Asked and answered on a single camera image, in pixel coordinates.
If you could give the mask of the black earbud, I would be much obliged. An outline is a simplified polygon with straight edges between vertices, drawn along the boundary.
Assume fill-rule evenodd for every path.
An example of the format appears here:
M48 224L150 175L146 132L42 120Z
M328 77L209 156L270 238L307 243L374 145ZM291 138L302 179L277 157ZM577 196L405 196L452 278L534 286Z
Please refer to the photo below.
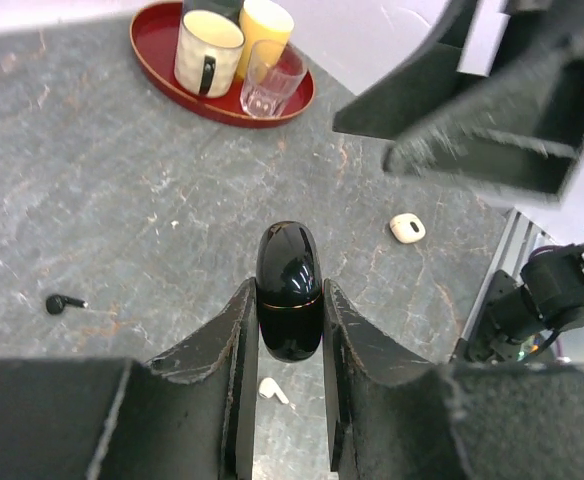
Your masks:
M61 315L67 306L87 309L88 303L84 300L61 294L51 294L45 300L45 308L49 315Z

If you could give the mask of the black earbud charging case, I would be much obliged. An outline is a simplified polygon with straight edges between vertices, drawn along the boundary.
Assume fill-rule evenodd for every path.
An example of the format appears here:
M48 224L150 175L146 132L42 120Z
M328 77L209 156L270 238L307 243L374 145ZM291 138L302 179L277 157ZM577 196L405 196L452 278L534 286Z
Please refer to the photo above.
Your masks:
M263 341L277 360L310 358L323 334L323 279L315 240L297 221L264 232L256 263L257 317Z

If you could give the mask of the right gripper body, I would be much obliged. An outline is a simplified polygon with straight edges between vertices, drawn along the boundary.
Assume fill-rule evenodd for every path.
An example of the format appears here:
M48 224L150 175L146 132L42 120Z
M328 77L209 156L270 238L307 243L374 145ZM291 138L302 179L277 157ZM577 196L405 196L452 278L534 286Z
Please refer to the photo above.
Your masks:
M573 125L584 128L584 1L560 1L532 44L496 71L497 42L513 25L507 18L482 81L471 89L463 128L545 136Z

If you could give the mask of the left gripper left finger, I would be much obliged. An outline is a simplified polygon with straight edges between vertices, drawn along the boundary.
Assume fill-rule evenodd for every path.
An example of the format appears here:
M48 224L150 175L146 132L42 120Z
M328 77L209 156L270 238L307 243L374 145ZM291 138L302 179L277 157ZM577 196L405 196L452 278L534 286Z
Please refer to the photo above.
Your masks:
M146 363L0 359L0 479L247 479L257 360L250 279Z

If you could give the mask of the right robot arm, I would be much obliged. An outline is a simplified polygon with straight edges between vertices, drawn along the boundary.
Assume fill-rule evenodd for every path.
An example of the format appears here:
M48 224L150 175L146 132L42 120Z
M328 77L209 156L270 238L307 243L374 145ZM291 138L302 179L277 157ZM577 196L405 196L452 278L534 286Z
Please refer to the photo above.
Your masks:
M333 120L385 140L386 174L555 200L584 151L584 1L509 1L490 72L458 64L477 10L452 1L426 40ZM530 258L519 278L496 272L457 345L471 362L525 359L547 332L584 326L584 246Z

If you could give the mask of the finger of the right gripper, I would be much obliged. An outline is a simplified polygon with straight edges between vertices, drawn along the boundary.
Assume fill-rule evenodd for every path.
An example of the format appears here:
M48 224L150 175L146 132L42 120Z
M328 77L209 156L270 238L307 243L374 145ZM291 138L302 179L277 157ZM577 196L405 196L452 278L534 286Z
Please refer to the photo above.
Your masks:
M513 25L497 42L496 71L521 55L560 1L507 1ZM476 1L452 1L426 40L408 59L334 116L338 133L390 140L482 81L458 63L478 12Z
M584 128L573 125L545 136L430 125L399 135L384 153L382 170L404 179L552 203L565 192L583 150Z

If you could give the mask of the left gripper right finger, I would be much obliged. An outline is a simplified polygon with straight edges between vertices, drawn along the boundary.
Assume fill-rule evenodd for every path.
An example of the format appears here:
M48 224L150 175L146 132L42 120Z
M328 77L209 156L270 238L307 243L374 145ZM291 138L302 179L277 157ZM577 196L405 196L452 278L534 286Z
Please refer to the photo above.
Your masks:
M343 479L584 479L584 365L430 363L330 280L323 357Z

